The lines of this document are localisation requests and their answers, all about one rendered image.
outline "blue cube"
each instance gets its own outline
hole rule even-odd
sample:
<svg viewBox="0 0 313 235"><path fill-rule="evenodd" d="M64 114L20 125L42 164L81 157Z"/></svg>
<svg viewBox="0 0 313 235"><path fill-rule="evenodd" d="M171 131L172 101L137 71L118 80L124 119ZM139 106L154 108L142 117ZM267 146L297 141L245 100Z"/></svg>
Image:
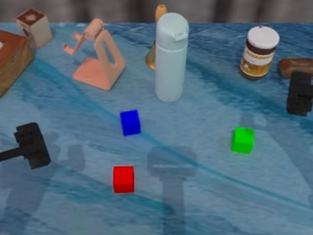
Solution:
<svg viewBox="0 0 313 235"><path fill-rule="evenodd" d="M123 135L130 136L141 133L139 114L137 110L124 111L119 114Z"/></svg>

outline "red cube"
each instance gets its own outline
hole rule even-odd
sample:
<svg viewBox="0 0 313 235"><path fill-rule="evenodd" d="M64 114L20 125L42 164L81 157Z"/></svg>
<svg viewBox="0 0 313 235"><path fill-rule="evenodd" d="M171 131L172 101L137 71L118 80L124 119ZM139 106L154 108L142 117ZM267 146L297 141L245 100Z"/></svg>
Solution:
<svg viewBox="0 0 313 235"><path fill-rule="evenodd" d="M134 192L134 167L131 165L113 167L113 189L115 193Z"/></svg>

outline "tabletop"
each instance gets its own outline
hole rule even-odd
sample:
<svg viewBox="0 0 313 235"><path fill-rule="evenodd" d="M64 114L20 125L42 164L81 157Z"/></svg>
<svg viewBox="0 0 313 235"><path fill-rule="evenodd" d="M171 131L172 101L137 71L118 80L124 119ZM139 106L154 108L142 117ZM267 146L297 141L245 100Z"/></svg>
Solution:
<svg viewBox="0 0 313 235"><path fill-rule="evenodd" d="M103 91L72 79L95 56L92 42L62 50L87 24L52 23L53 40L0 99L0 149L16 146L16 126L37 122L52 159L35 170L23 158L0 164L2 234L311 235L313 115L287 114L277 63L312 56L313 24L268 24L281 41L269 74L252 82L238 67L255 25L191 23L183 96L162 103L144 62L154 24L105 25L126 68ZM0 29L18 33L15 23ZM132 109L142 133L125 137L119 113ZM250 155L230 150L236 126L255 130ZM115 165L134 166L135 193L114 194Z"/></svg>

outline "green cube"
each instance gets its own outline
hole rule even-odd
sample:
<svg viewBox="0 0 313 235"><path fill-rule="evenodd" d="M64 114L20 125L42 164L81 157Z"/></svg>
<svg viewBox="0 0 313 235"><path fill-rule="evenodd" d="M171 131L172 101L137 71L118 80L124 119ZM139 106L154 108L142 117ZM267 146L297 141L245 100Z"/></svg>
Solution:
<svg viewBox="0 0 313 235"><path fill-rule="evenodd" d="M254 146L254 130L245 127L236 127L233 134L231 151L250 154Z"/></svg>

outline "nutella jar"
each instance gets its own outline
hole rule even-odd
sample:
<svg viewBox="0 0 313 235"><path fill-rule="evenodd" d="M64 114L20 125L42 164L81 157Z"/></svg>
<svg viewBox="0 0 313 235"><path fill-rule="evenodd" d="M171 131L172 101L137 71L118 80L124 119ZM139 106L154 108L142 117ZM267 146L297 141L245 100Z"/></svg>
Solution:
<svg viewBox="0 0 313 235"><path fill-rule="evenodd" d="M249 80L259 80L269 71L270 63L279 43L278 33L267 26L250 29L240 63L241 75Z"/></svg>

